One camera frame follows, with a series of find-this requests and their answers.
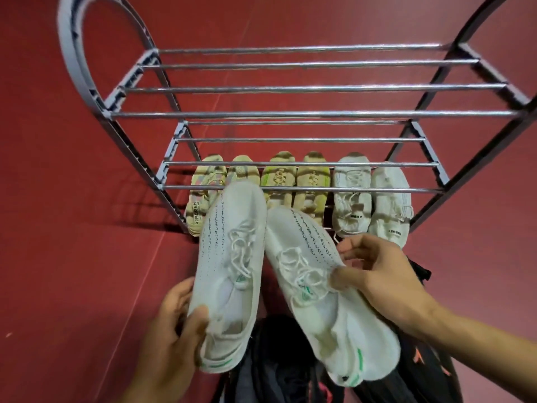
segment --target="beige sneaker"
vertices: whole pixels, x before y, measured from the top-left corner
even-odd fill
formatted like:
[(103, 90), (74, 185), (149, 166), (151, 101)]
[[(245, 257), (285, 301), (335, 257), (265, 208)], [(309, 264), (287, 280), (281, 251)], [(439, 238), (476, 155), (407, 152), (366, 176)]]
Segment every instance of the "beige sneaker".
[[(209, 155), (203, 161), (223, 161), (220, 155)], [(224, 165), (199, 165), (192, 175), (192, 185), (224, 185), (227, 172)], [(186, 225), (192, 236), (199, 236), (209, 207), (220, 191), (190, 191), (186, 204)]]
[[(280, 151), (271, 162), (294, 162), (295, 157), (289, 151)], [(263, 170), (261, 186), (294, 186), (296, 181), (296, 167), (279, 167), (269, 165)], [(265, 200), (268, 208), (285, 205), (291, 208), (293, 193), (291, 191), (265, 191)]]
[[(233, 158), (233, 161), (252, 162), (252, 159), (247, 155), (239, 155)], [(257, 167), (251, 165), (232, 165), (228, 169), (228, 175), (225, 178), (225, 185), (228, 186), (232, 182), (241, 181), (247, 179), (253, 184), (259, 186), (261, 178), (259, 177), (259, 170)]]
[[(323, 155), (317, 151), (311, 151), (304, 157), (304, 162), (326, 162)], [(299, 167), (297, 186), (330, 186), (329, 167)], [(297, 191), (293, 208), (311, 216), (323, 226), (324, 206), (328, 193), (322, 191)]]

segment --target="human hand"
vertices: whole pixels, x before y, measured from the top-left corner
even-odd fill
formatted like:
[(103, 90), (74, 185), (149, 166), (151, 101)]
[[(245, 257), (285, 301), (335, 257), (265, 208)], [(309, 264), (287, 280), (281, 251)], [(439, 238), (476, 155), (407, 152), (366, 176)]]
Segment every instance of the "human hand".
[(440, 305), (425, 291), (397, 244), (360, 234), (338, 244), (343, 261), (362, 259), (362, 268), (335, 269), (336, 290), (358, 289), (371, 306), (407, 334), (423, 339), (423, 330)]
[(181, 335), (175, 332), (188, 312), (193, 285), (191, 277), (166, 294), (143, 340), (131, 385), (119, 403), (175, 403), (185, 394), (208, 324), (207, 307), (200, 306), (185, 320)]

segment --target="gray plastic frame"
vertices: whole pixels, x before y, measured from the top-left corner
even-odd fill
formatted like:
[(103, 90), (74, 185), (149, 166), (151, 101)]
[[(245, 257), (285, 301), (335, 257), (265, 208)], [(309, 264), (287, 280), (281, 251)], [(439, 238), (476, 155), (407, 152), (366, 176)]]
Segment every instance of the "gray plastic frame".
[[(469, 40), (480, 25), (499, 6), (507, 0), (486, 0), (467, 21), (453, 43), (444, 45), (439, 43), (423, 44), (369, 44), (348, 46), (289, 46), (289, 47), (263, 47), (263, 48), (203, 48), (203, 49), (163, 49), (159, 50), (151, 38), (147, 27), (135, 9), (127, 0), (108, 0), (118, 4), (127, 13), (132, 25), (138, 31), (140, 40), (145, 48), (144, 53), (126, 73), (124, 78), (107, 97), (103, 98), (91, 77), (86, 62), (82, 37), (82, 23), (88, 6), (97, 0), (60, 0), (57, 24), (60, 46), (65, 65), (77, 91), (101, 123), (104, 130), (110, 135), (121, 152), (129, 159), (137, 172), (159, 197), (165, 208), (177, 221), (183, 232), (188, 232), (186, 220), (177, 205), (171, 199), (170, 189), (222, 189), (218, 186), (191, 186), (167, 185), (166, 177), (170, 167), (201, 165), (201, 156), (198, 151), (198, 142), (325, 142), (325, 143), (352, 143), (352, 142), (379, 142), (393, 143), (393, 147), (386, 158), (389, 163), (370, 163), (375, 166), (382, 164), (386, 167), (429, 167), (433, 170), (437, 186), (434, 188), (408, 188), (408, 189), (379, 189), (379, 188), (319, 188), (307, 187), (262, 187), (270, 191), (328, 191), (328, 192), (413, 192), (434, 193), (433, 198), (411, 220), (411, 231), (422, 224), (435, 212), (451, 195), (469, 181), (485, 165), (492, 161), (503, 149), (514, 141), (537, 116), (537, 95), (529, 99), (519, 89), (512, 85), (489, 62), (475, 52)], [(446, 50), (443, 60), (361, 60), (334, 62), (266, 62), (256, 64), (167, 64), (163, 65), (161, 54), (193, 54), (205, 55), (234, 53), (295, 53), (295, 52), (323, 52), (323, 51), (355, 51), (355, 50)], [(242, 86), (242, 87), (171, 87), (166, 70), (256, 70), (256, 69), (288, 69), (296, 67), (400, 67), (400, 66), (436, 66), (438, 67), (429, 84), (411, 85), (310, 85), (310, 86)], [(456, 65), (469, 65), (484, 83), (449, 85), (444, 84), (451, 67)], [(139, 88), (137, 83), (144, 72), (152, 70), (156, 73), (161, 87)], [(427, 107), (439, 91), (449, 90), (491, 90), (506, 103), (506, 110), (472, 110), (472, 111), (430, 111)], [(385, 92), (385, 91), (411, 91), (420, 90), (424, 94), (413, 111), (296, 111), (296, 112), (182, 112), (176, 94), (182, 93), (322, 93), (322, 92)], [(121, 111), (121, 106), (129, 93), (161, 93), (170, 104), (171, 111), (166, 113), (128, 113)], [(420, 118), (440, 118), (453, 116), (494, 116), (507, 118), (507, 124), (452, 178), (442, 166), (438, 156), (428, 141), (425, 132), (420, 126)], [(164, 159), (156, 172), (144, 161), (138, 150), (134, 147), (118, 119), (121, 118), (172, 118), (177, 119), (177, 126), (171, 138)], [(380, 137), (354, 137), (354, 138), (293, 138), (286, 139), (194, 139), (189, 124), (193, 125), (402, 125), (403, 130), (397, 138)], [(178, 144), (188, 145), (194, 161), (175, 161), (174, 156)], [(401, 163), (396, 162), (397, 155), (406, 143), (418, 143), (428, 162)], [(254, 162), (248, 165), (264, 167), (268, 162)], [(219, 165), (240, 165), (237, 162), (220, 162)], [(286, 163), (286, 165), (301, 165), (300, 162)], [(333, 168), (337, 163), (328, 162), (325, 165)]]

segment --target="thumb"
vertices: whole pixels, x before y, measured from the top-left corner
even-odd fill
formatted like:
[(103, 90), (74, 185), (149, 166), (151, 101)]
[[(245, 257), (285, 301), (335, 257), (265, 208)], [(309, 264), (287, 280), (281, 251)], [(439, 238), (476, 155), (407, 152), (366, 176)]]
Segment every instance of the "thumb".
[(335, 290), (343, 290), (350, 286), (360, 291), (364, 291), (366, 288), (366, 280), (370, 274), (371, 271), (369, 270), (339, 267), (332, 271), (329, 283)]
[(184, 358), (195, 362), (198, 346), (205, 339), (205, 330), (209, 324), (209, 310), (207, 306), (198, 306), (185, 320), (183, 331), (176, 343), (176, 351)]

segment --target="red floor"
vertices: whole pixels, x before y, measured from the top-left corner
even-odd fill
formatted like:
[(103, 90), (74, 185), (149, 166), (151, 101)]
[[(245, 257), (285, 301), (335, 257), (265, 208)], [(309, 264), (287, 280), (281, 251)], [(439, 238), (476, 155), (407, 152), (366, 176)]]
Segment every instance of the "red floor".
[[(130, 0), (156, 43), (166, 47), (449, 42), (483, 0)], [(196, 268), (197, 246), (166, 233), (153, 194), (90, 115), (65, 70), (57, 43), (57, 0), (5, 0), (0, 98), (0, 400), (108, 401), (128, 381), (138, 342), (165, 291)], [(537, 90), (537, 0), (510, 0), (473, 45), (528, 95)], [(84, 41), (103, 94), (138, 57), (135, 34), (114, 6), (92, 6)], [(404, 53), (385, 53), (408, 57)], [(349, 53), (349, 58), (379, 53)], [(423, 53), (413, 55), (423, 57)], [(290, 56), (272, 56), (289, 59)], [(330, 55), (292, 56), (318, 59)], [(259, 57), (240, 57), (255, 60)], [(180, 74), (176, 85), (276, 85), (428, 82), (429, 68), (246, 71)], [(473, 80), (467, 69), (449, 81)], [(154, 83), (144, 78), (144, 84)], [(185, 96), (185, 110), (412, 109), (415, 93)], [(499, 108), (490, 93), (439, 94), (431, 108)], [(164, 99), (128, 100), (126, 109), (167, 110)], [(173, 121), (124, 121), (143, 155), (157, 165)], [(428, 120), (422, 125), (449, 175), (501, 126), (500, 120)], [(454, 311), (537, 339), (533, 243), (537, 167), (533, 126), (410, 238), (406, 252), (433, 271), (428, 289)], [(395, 136), (397, 127), (193, 128), (195, 136)], [(313, 148), (336, 161), (360, 150), (382, 161), (383, 144), (322, 146), (203, 145), (226, 160), (267, 160), (279, 149), (298, 159)], [(188, 158), (182, 150), (178, 157)], [(409, 147), (402, 160), (423, 161)], [(413, 186), (433, 180), (409, 171)], [(415, 195), (414, 207), (427, 196)], [(467, 402), (516, 399), (459, 365)], [(196, 376), (184, 401), (208, 401), (214, 377)]]

